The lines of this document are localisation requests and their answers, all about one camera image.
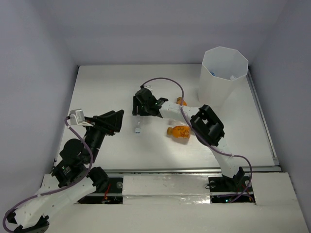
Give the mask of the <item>crushed clear unlabeled bottle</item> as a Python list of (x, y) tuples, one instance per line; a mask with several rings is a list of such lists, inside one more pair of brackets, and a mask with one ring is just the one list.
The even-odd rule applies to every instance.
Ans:
[(153, 116), (134, 116), (134, 133), (135, 135), (141, 135), (147, 132), (147, 129), (151, 126), (154, 117)]

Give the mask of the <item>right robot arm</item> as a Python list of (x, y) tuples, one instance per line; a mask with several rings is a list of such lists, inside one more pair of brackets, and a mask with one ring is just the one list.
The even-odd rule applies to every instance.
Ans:
[(229, 153), (224, 125), (210, 106), (188, 107), (166, 98), (156, 99), (152, 92), (144, 87), (133, 96), (132, 114), (173, 119), (188, 124), (199, 142), (210, 146), (220, 166), (225, 187), (231, 192), (241, 190), (245, 172)]

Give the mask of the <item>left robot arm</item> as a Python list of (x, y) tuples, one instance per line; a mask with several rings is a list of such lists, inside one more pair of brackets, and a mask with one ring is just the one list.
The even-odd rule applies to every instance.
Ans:
[(91, 193), (109, 192), (112, 182), (94, 162), (104, 138), (121, 131), (123, 115), (124, 110), (119, 110), (85, 117), (82, 109), (72, 110), (64, 122), (76, 137), (64, 144), (61, 161), (44, 175), (38, 191), (5, 213), (4, 230), (10, 233), (7, 223), (11, 223), (15, 233), (44, 233), (51, 218), (64, 207)]

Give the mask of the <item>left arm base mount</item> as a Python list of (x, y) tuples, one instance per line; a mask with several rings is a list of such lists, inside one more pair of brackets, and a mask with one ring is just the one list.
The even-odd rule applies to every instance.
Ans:
[(78, 200), (79, 204), (123, 204), (123, 177), (112, 177), (104, 191), (95, 191)]

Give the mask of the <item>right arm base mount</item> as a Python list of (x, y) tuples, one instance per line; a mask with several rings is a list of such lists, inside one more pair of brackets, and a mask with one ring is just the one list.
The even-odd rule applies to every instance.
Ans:
[(239, 196), (234, 203), (255, 203), (255, 196), (252, 185), (249, 183), (249, 176), (244, 176), (242, 181), (237, 184), (231, 184), (224, 177), (209, 177), (205, 189), (209, 190), (211, 203), (230, 203)]

